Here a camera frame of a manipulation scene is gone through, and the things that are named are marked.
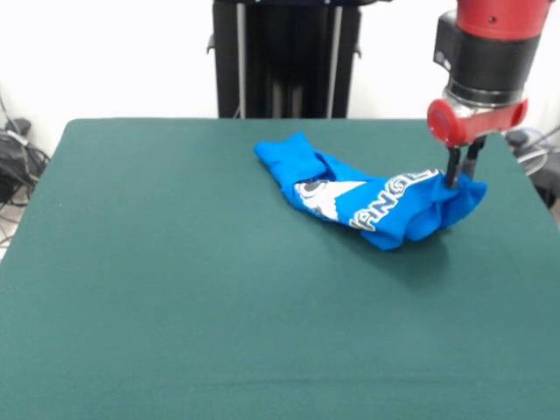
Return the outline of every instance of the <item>cartoon graphic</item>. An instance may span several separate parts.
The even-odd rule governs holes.
[[[334,182],[318,180],[301,182],[295,184],[294,188],[306,207],[331,221],[339,221],[336,199],[364,184],[363,181]]]

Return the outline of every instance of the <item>electrical wire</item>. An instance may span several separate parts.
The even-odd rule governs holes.
[[[14,236],[12,235],[12,236],[7,236],[7,237],[3,238],[0,241],[0,248],[8,248],[8,244],[13,239],[13,237]]]
[[[536,146],[542,142],[547,141],[549,138],[551,138],[552,136],[554,136],[558,131],[560,131],[560,125],[556,126],[554,129],[552,129],[551,131],[549,131],[546,134],[541,133],[539,130],[537,129],[528,129],[528,128],[522,128],[522,129],[517,129],[517,130],[525,130],[525,131],[531,131],[533,133],[536,133],[539,137],[527,142],[526,144],[524,144],[519,151],[526,151],[528,149],[530,149],[533,146]]]
[[[2,98],[2,93],[0,92],[0,109],[2,110],[3,116],[6,118],[8,123],[10,123],[11,127],[18,133],[21,134],[19,131],[19,127],[14,121],[10,118],[10,114],[8,114],[8,110],[6,109],[6,105],[4,104],[4,99]]]

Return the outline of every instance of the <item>black cable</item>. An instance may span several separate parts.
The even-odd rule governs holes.
[[[519,152],[524,152],[528,149],[530,149],[533,146],[536,146],[539,143],[542,143],[546,140],[548,140],[549,138],[551,138],[552,136],[554,136],[558,131],[560,131],[560,125],[556,126],[554,129],[552,129],[551,131],[549,131],[546,134],[540,135],[538,138],[536,138],[535,140],[533,140],[532,142],[527,142],[527,144],[524,144]]]
[[[11,241],[12,238],[13,238],[13,236],[8,236],[8,237],[6,237],[6,238],[3,238],[3,239],[0,241],[0,248],[5,248],[3,245],[4,245],[5,243],[8,243],[9,241]]]

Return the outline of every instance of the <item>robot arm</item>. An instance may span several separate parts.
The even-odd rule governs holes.
[[[518,125],[523,88],[554,0],[458,0],[437,27],[434,61],[449,72],[443,99],[428,109],[433,136],[450,151],[448,186],[472,176],[485,135]],[[460,163],[460,147],[468,145]]]

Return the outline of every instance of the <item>blue cloth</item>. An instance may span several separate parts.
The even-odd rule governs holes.
[[[314,150],[303,133],[281,143],[262,142],[255,153],[296,209],[360,230],[383,250],[420,241],[464,219],[487,185],[461,174],[447,188],[439,170],[377,178]]]

